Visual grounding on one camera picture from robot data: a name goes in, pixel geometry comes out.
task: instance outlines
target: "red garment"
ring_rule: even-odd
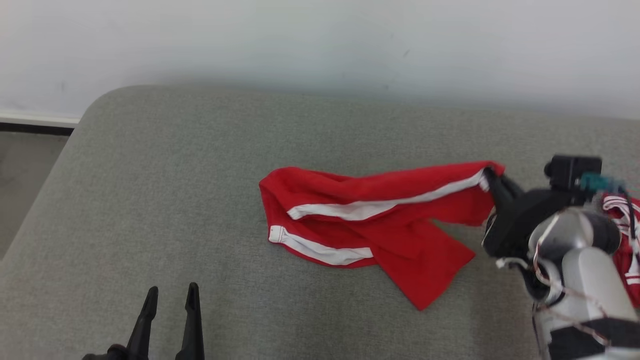
[[[613,262],[618,269],[622,284],[625,286],[631,303],[634,307],[640,307],[640,200],[632,199],[634,203],[633,214],[629,213],[627,200],[613,194],[605,194],[602,198],[602,209],[620,230],[620,247],[613,254]],[[635,216],[636,240],[635,244],[630,239],[630,216]]]
[[[288,167],[260,182],[269,241],[326,266],[379,264],[420,310],[474,253],[429,219],[480,226],[490,161],[348,177]]]

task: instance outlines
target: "gray fabric surface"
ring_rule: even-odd
[[[531,359],[531,303],[481,229],[418,312],[377,266],[328,268],[270,244],[258,182],[289,165],[362,176],[495,160],[526,188],[557,152],[599,154],[637,188],[640,122],[301,95],[137,86],[86,112],[0,265],[0,356],[79,359],[126,343],[159,287],[153,359],[180,349],[190,281],[208,358]]]
[[[67,138],[0,132],[0,261]]]

